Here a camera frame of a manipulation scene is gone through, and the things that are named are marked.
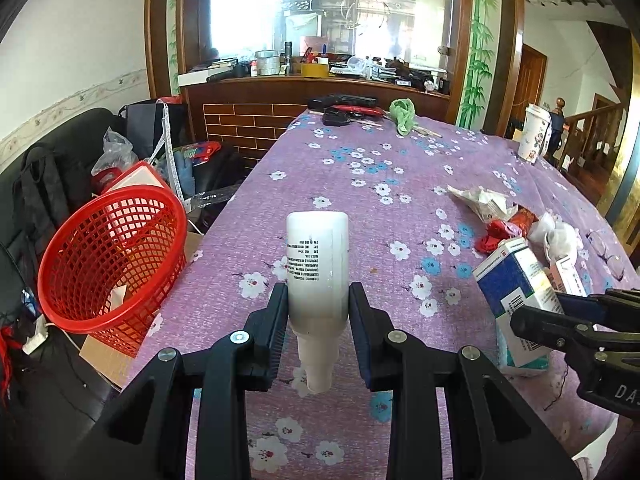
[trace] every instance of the white bottle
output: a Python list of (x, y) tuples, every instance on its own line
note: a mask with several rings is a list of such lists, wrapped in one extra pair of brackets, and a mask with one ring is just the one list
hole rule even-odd
[(313, 393), (331, 387), (349, 310), (349, 218), (309, 211), (287, 217), (289, 322)]

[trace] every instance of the blue and white box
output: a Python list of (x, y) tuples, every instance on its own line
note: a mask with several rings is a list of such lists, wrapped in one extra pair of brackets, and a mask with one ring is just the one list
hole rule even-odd
[(500, 244), (476, 270), (474, 277), (484, 294), (495, 322), (504, 336), (508, 352), (501, 361), (511, 367), (525, 367), (536, 362), (532, 374), (540, 370), (537, 361), (551, 348), (516, 337), (511, 329), (511, 315), (521, 306), (530, 306), (563, 314), (562, 307), (536, 255), (524, 238), (513, 238)]

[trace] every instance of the red laundry basket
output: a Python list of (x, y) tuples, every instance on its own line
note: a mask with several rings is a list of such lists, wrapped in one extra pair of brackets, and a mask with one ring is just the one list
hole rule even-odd
[[(187, 220), (171, 191), (129, 186), (75, 212), (49, 243), (38, 272), (44, 314), (134, 357), (185, 266)], [(127, 285), (111, 310), (111, 291)]]

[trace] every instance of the green cloth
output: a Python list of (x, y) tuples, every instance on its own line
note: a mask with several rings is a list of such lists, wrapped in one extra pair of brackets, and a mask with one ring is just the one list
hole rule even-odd
[(411, 99), (396, 99), (389, 107), (389, 115), (398, 126), (398, 133), (402, 136), (409, 134), (415, 126), (415, 107)]

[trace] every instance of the crumpled plastic wrapper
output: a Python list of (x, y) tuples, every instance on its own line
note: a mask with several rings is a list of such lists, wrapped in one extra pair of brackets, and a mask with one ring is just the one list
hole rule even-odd
[(573, 265), (578, 259), (578, 251), (584, 247), (578, 229), (545, 212), (538, 222), (532, 225), (529, 241), (542, 245), (550, 264), (569, 257)]
[(476, 213), (485, 224), (489, 224), (493, 220), (506, 222), (518, 212), (518, 205), (513, 204), (506, 195), (485, 189), (482, 186), (473, 187), (466, 191), (451, 186), (447, 186), (447, 189), (452, 195), (457, 196), (468, 205), (471, 211)]

